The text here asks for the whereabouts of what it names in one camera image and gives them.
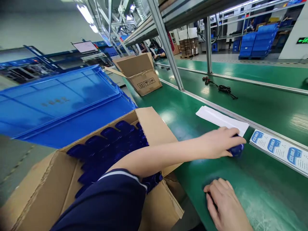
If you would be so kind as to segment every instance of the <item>stacked cardboard boxes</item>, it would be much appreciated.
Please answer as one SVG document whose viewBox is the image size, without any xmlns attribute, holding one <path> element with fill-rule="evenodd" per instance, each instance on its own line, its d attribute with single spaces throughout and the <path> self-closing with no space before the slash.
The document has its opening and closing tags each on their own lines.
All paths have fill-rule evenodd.
<svg viewBox="0 0 308 231">
<path fill-rule="evenodd" d="M 182 56 L 192 56 L 198 54 L 198 38 L 180 40 L 180 51 Z"/>
</svg>

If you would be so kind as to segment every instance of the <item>ceiling light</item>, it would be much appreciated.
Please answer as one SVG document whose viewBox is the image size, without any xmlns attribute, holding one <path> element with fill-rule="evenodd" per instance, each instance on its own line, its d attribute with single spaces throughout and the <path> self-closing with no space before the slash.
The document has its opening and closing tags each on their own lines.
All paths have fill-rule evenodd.
<svg viewBox="0 0 308 231">
<path fill-rule="evenodd" d="M 93 18 L 85 5 L 78 5 L 77 8 L 89 24 L 94 24 Z"/>
<path fill-rule="evenodd" d="M 94 24 L 90 24 L 90 27 L 94 33 L 98 33 L 98 29 Z"/>
</svg>

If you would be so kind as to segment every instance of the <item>printed symbol on box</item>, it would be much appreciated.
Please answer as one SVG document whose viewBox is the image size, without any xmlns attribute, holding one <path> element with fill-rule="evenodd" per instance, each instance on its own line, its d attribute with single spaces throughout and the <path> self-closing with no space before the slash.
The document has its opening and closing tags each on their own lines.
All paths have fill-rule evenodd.
<svg viewBox="0 0 308 231">
<path fill-rule="evenodd" d="M 144 86 L 144 84 L 141 82 L 141 83 L 139 83 L 139 84 L 137 84 L 138 85 L 138 87 L 141 89 L 141 88 L 144 88 L 145 86 Z"/>
<path fill-rule="evenodd" d="M 149 81 L 150 81 L 151 84 L 155 83 L 155 79 L 154 78 L 150 78 Z"/>
<path fill-rule="evenodd" d="M 143 83 L 144 83 L 145 86 L 149 86 L 151 84 L 149 80 L 146 80 Z"/>
</svg>

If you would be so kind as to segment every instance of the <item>green exit sign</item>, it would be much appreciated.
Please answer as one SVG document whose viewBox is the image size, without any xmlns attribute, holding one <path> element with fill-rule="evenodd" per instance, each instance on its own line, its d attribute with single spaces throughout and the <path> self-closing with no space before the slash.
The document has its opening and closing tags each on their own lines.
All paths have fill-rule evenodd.
<svg viewBox="0 0 308 231">
<path fill-rule="evenodd" d="M 299 39 L 297 40 L 297 43 L 296 43 L 296 44 L 305 44 L 305 43 L 308 44 L 308 37 L 299 38 Z"/>
</svg>

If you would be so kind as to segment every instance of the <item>open cardboard box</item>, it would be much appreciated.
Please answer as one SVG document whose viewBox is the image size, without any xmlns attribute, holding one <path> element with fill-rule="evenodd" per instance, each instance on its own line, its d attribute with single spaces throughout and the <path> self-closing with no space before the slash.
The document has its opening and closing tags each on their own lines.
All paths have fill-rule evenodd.
<svg viewBox="0 0 308 231">
<path fill-rule="evenodd" d="M 144 96 L 162 87 L 154 71 L 151 53 L 126 56 L 115 59 L 113 62 L 121 72 L 109 67 L 105 67 L 105 70 L 125 77 L 140 96 Z"/>
<path fill-rule="evenodd" d="M 125 120 L 132 125 L 139 121 L 150 146 L 177 142 L 176 137 L 152 107 L 138 108 L 112 123 L 50 154 L 32 167 L 19 187 L 1 208 L 5 230 L 47 231 L 74 202 L 82 187 L 77 180 L 82 175 L 82 163 L 66 154 L 76 144 L 84 144 L 107 127 Z M 180 164 L 162 170 L 165 177 Z M 172 181 L 172 190 L 183 189 Z M 145 199 L 139 230 L 170 230 L 182 218 L 184 211 L 163 179 Z"/>
</svg>

